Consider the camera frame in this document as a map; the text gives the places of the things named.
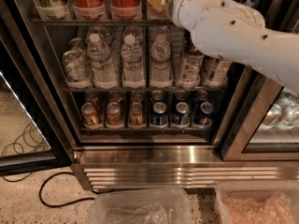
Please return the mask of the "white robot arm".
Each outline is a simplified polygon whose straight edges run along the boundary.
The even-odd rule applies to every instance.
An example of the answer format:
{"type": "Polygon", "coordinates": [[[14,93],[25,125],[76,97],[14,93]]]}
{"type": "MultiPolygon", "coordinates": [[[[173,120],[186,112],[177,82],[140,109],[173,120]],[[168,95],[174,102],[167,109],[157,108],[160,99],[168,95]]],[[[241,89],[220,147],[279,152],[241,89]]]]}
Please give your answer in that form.
{"type": "Polygon", "coordinates": [[[270,30],[260,12],[234,0],[147,0],[191,33],[207,56],[242,63],[299,92],[299,35],[270,30]]]}

